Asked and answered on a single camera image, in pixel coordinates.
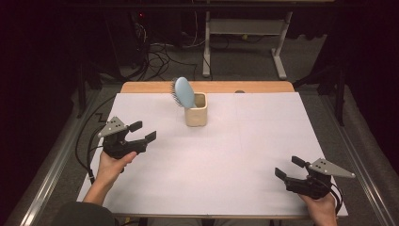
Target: electrical cord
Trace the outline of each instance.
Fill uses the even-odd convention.
[[[338,189],[338,191],[340,193],[340,196],[341,196],[341,197],[338,197],[338,194],[330,186],[326,185],[326,183],[324,183],[324,182],[322,182],[322,181],[320,181],[320,180],[318,180],[316,178],[312,178],[312,179],[316,183],[326,187],[329,190],[329,192],[334,196],[335,200],[337,200],[337,205],[335,207],[335,214],[337,215],[338,212],[340,212],[340,209],[341,209],[341,207],[343,205],[343,193],[341,192],[341,190],[336,185],[331,183],[332,185],[334,185]]]
[[[105,124],[100,125],[97,129],[94,130],[94,132],[91,134],[90,141],[88,142],[88,152],[86,154],[86,164],[88,166],[88,178],[91,181],[91,184],[94,183],[95,177],[93,174],[93,170],[90,167],[90,152],[91,152],[91,144],[93,143],[93,139],[100,133],[100,131],[105,127]]]
[[[92,174],[92,172],[90,172],[91,169],[90,169],[89,165],[86,166],[82,162],[82,160],[80,160],[79,154],[78,154],[78,145],[79,145],[80,137],[82,136],[83,131],[84,131],[86,125],[88,124],[88,121],[91,119],[91,117],[98,111],[98,109],[100,109],[100,107],[102,107],[103,105],[105,105],[107,102],[109,102],[110,100],[112,100],[114,98],[115,98],[115,96],[112,96],[112,97],[106,99],[104,102],[102,102],[99,106],[97,106],[97,108],[94,109],[94,111],[88,116],[88,119],[85,121],[85,123],[83,124],[82,128],[79,131],[79,134],[78,134],[78,137],[77,137],[77,140],[75,143],[74,154],[75,154],[75,158],[76,158],[77,162],[79,163],[79,165],[81,165],[82,168],[84,168],[88,172],[88,174]]]

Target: table leg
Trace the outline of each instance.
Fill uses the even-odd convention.
[[[210,39],[210,12],[206,12],[206,22],[205,22],[205,49],[203,51],[203,62],[202,62],[202,76],[209,77],[211,75],[211,49],[209,48]]]
[[[281,52],[282,44],[284,43],[285,36],[287,35],[288,27],[290,26],[291,17],[293,16],[293,12],[287,12],[285,16],[284,25],[281,28],[281,32],[279,34],[279,44],[276,49],[272,49],[272,57],[276,65],[277,72],[279,74],[279,79],[286,80],[287,74],[285,73],[284,67],[282,66],[281,58],[279,57],[279,53]]]

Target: white stand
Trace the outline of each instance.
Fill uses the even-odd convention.
[[[212,19],[210,12],[206,12],[205,23],[205,48],[203,53],[202,75],[209,77],[211,74],[211,50],[209,39],[211,34],[248,34],[248,35],[278,35],[279,43],[272,49],[272,56],[279,73],[279,79],[286,80],[287,75],[282,66],[279,53],[284,43],[293,12],[287,12],[285,20],[236,20]]]

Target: hairbrush bristles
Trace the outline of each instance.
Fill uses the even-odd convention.
[[[176,81],[177,81],[177,77],[174,77],[170,83],[170,94],[172,95],[173,99],[175,100],[176,104],[178,106],[183,106],[182,103],[180,102],[179,98],[177,98],[176,96]]]

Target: metal bracket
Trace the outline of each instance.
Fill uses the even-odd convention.
[[[127,129],[128,126],[125,125],[118,117],[114,116],[110,121],[106,123],[106,126],[100,131],[98,137],[106,137],[117,132]]]
[[[346,169],[342,169],[337,165],[328,162],[326,159],[319,158],[315,162],[309,165],[310,170],[320,172],[324,175],[340,176],[346,178],[355,178],[356,175]]]

